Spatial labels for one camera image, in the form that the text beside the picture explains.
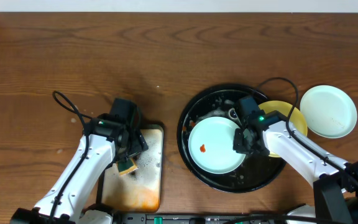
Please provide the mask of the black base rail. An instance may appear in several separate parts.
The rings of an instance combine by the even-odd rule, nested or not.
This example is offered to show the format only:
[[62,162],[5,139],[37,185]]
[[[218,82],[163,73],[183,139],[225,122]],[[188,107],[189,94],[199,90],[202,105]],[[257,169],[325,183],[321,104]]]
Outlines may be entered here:
[[225,222],[246,217],[247,215],[217,215],[217,214],[163,214],[163,213],[123,213],[113,216],[113,224],[223,224]]

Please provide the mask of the black rectangular soapy tray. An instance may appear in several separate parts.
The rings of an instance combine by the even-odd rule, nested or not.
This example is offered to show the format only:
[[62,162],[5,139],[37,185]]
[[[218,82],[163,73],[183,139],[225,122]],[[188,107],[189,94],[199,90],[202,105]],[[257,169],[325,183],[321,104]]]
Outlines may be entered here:
[[96,201],[124,212],[156,212],[160,206],[163,163],[163,128],[150,124],[141,129],[149,149],[135,159],[136,170],[119,174],[116,164],[104,171]]

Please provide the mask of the black round tray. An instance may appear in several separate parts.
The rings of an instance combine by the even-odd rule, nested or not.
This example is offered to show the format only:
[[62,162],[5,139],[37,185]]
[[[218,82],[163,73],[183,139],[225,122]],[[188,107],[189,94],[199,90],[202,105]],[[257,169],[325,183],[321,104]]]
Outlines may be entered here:
[[205,116],[230,118],[229,110],[241,98],[253,95],[258,104],[269,98],[251,86],[225,83],[209,87],[195,95],[181,113],[177,127],[177,144],[188,170],[204,184],[223,192],[246,193],[260,189],[275,179],[285,167],[281,158],[253,154],[246,156],[238,168],[227,174],[212,174],[198,167],[191,158],[188,141],[198,121]]

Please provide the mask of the light blue plate bottom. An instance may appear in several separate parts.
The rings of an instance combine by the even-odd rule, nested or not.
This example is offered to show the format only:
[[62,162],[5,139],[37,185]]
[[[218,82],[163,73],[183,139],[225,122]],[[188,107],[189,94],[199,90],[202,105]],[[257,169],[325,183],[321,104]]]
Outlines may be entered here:
[[246,158],[233,150],[238,128],[235,122],[222,117],[206,118],[196,124],[188,141],[195,164],[211,174],[226,174],[238,168]]

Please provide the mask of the yellow plate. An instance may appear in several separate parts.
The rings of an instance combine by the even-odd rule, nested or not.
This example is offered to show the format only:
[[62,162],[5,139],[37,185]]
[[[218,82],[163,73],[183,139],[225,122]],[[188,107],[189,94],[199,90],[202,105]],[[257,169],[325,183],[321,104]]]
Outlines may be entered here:
[[[292,108],[292,104],[285,101],[272,100],[261,103],[259,108],[263,110],[265,114],[278,111],[284,116],[288,116]],[[304,136],[308,135],[308,125],[306,119],[298,108],[293,110],[293,113],[290,116],[290,122],[292,122],[296,129]]]

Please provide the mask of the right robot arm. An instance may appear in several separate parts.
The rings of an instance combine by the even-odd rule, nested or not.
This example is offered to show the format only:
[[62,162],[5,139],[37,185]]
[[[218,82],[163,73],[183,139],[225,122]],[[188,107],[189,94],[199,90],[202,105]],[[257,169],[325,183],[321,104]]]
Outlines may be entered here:
[[304,205],[275,217],[286,223],[358,223],[358,161],[347,162],[301,134],[278,111],[265,113],[253,97],[234,104],[240,128],[233,150],[245,155],[273,152],[313,188],[314,206]]

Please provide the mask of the orange green sponge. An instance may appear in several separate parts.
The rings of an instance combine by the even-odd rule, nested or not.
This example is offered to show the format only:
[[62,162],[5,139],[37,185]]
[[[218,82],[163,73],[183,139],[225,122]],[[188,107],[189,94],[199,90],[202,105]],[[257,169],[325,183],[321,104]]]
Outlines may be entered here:
[[138,166],[135,163],[133,158],[130,158],[123,162],[117,163],[117,169],[120,176],[129,174],[138,169]]

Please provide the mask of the light blue plate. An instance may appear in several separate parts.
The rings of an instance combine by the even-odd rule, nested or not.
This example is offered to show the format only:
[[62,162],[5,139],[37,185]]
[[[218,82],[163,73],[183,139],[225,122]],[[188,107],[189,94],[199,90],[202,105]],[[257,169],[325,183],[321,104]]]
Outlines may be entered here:
[[348,135],[357,124],[357,108],[344,91],[330,85],[310,88],[300,101],[300,111],[312,132],[336,139]]
[[196,124],[188,141],[195,164],[211,174],[226,174],[238,168],[246,158],[233,150],[238,128],[235,122],[222,117],[206,118]]

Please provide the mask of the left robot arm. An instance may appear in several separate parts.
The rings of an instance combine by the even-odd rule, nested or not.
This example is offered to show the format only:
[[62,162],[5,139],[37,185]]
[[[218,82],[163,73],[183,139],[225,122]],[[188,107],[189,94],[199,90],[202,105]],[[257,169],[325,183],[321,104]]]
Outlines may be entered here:
[[75,155],[50,191],[34,208],[18,208],[10,222],[112,223],[104,205],[83,211],[85,202],[104,171],[117,165],[120,174],[137,169],[134,157],[149,147],[141,134],[140,111],[129,100],[116,98],[108,113],[86,124]]

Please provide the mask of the light blue plate top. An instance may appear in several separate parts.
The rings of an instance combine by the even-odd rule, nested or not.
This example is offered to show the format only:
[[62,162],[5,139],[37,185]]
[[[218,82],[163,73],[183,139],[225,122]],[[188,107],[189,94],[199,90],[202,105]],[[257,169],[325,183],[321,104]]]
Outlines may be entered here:
[[330,85],[310,88],[300,101],[300,111],[312,132],[336,139],[348,135],[357,124],[357,108],[344,91]]

